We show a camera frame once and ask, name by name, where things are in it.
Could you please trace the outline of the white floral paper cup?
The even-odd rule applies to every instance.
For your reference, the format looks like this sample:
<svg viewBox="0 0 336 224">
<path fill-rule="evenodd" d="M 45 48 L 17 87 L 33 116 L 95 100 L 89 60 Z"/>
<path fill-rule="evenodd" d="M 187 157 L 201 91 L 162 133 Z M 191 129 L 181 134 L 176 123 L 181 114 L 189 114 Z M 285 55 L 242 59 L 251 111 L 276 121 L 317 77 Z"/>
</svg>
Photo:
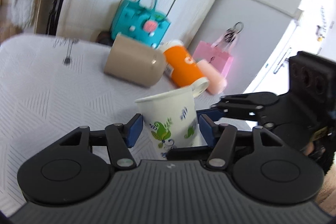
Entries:
<svg viewBox="0 0 336 224">
<path fill-rule="evenodd" d="M 173 148 L 202 145 L 190 86 L 135 100 L 160 159 Z"/>
</svg>

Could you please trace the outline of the pink cup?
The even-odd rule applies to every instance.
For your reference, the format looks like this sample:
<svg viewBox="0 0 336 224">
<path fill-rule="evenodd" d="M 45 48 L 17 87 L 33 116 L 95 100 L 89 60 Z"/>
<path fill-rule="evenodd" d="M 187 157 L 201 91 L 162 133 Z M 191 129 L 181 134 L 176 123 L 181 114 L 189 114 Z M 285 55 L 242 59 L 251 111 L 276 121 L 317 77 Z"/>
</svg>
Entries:
<svg viewBox="0 0 336 224">
<path fill-rule="evenodd" d="M 197 66 L 209 80 L 207 91 L 213 95 L 221 94 L 227 87 L 227 80 L 206 60 L 198 61 Z"/>
</svg>

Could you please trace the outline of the beige cup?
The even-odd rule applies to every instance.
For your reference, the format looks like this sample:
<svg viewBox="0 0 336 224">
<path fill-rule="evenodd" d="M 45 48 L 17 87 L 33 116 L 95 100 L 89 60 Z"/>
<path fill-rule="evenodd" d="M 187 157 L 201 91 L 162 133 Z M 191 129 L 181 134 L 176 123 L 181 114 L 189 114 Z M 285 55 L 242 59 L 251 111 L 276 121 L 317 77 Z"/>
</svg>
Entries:
<svg viewBox="0 0 336 224">
<path fill-rule="evenodd" d="M 140 86 L 151 87 L 163 76 L 166 58 L 159 50 L 118 34 L 104 73 Z"/>
</svg>

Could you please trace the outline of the orange cup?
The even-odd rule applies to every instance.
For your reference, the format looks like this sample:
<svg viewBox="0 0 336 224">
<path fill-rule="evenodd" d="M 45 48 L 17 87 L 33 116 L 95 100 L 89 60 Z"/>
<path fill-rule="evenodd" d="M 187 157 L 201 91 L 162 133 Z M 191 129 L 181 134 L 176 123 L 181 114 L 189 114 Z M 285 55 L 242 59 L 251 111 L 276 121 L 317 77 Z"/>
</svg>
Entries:
<svg viewBox="0 0 336 224">
<path fill-rule="evenodd" d="M 194 98 L 201 95 L 209 86 L 208 78 L 198 68 L 197 63 L 180 40 L 160 44 L 158 50 L 166 58 L 165 74 L 178 88 L 190 86 Z"/>
</svg>

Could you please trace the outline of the pink gift bag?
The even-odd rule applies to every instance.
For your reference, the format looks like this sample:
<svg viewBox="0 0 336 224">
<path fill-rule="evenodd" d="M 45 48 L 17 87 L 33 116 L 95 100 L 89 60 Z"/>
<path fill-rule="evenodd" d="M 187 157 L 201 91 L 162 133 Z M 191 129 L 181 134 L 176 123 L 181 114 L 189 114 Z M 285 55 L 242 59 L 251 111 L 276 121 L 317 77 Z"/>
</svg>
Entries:
<svg viewBox="0 0 336 224">
<path fill-rule="evenodd" d="M 234 57 L 230 54 L 233 42 L 226 42 L 222 35 L 214 43 L 200 41 L 193 53 L 195 61 L 205 60 L 210 63 L 224 78 L 227 77 Z"/>
</svg>

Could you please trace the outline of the black keyring bunch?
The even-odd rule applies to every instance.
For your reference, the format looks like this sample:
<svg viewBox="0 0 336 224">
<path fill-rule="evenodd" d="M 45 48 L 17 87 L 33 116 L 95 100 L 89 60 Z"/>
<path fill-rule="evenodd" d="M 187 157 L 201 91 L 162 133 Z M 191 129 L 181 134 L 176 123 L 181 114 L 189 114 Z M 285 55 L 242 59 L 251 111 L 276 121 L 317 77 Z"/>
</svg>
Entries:
<svg viewBox="0 0 336 224">
<path fill-rule="evenodd" d="M 237 22 L 233 27 L 226 30 L 226 33 L 224 34 L 224 41 L 226 43 L 232 43 L 236 39 L 236 36 L 242 32 L 243 28 L 243 22 Z"/>
</svg>

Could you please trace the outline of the white patterned tablecloth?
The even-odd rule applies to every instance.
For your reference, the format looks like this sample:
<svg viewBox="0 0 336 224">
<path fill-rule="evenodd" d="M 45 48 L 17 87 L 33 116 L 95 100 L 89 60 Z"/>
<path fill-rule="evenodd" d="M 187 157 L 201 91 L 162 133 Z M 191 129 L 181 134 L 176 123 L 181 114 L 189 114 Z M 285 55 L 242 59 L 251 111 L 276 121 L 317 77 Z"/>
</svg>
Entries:
<svg viewBox="0 0 336 224">
<path fill-rule="evenodd" d="M 110 49 L 96 43 L 18 35 L 1 45 L 1 210 L 12 223 L 204 223 L 210 211 L 198 194 L 180 190 L 182 170 L 148 166 L 157 154 L 146 132 L 132 149 L 141 162 L 134 176 L 110 175 L 89 200 L 71 207 L 26 203 L 17 183 L 23 162 L 79 126 L 104 129 L 134 116 L 135 100 L 173 88 L 152 88 L 109 77 Z"/>
</svg>

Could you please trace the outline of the black bag behind table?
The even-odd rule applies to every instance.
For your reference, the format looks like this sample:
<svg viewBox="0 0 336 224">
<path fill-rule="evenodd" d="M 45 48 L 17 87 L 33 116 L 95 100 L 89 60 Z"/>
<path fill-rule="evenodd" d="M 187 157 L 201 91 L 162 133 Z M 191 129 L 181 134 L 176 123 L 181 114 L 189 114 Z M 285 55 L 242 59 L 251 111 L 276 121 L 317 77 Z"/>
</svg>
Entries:
<svg viewBox="0 0 336 224">
<path fill-rule="evenodd" d="M 111 47 L 114 44 L 114 40 L 111 38 L 109 31 L 102 31 L 98 34 L 96 43 Z"/>
</svg>

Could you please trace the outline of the teal handbag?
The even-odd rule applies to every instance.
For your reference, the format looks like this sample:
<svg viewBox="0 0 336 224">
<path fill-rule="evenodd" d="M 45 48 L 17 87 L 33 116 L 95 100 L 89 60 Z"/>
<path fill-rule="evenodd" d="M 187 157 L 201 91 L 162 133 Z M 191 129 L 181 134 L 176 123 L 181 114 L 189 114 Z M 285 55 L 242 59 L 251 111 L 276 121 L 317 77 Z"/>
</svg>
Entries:
<svg viewBox="0 0 336 224">
<path fill-rule="evenodd" d="M 112 21 L 111 38 L 115 40 L 122 34 L 156 49 L 170 26 L 167 16 L 157 11 L 156 5 L 157 0 L 151 8 L 142 6 L 141 0 L 123 0 Z"/>
</svg>

